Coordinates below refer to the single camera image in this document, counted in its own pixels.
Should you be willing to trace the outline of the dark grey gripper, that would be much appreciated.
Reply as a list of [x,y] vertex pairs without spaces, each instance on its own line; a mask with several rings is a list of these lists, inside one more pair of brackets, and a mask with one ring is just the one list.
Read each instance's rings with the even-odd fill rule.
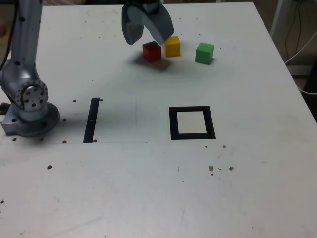
[[160,0],[128,2],[122,8],[121,27],[129,45],[136,43],[147,28],[153,39],[163,45],[173,35],[174,27],[167,9]]

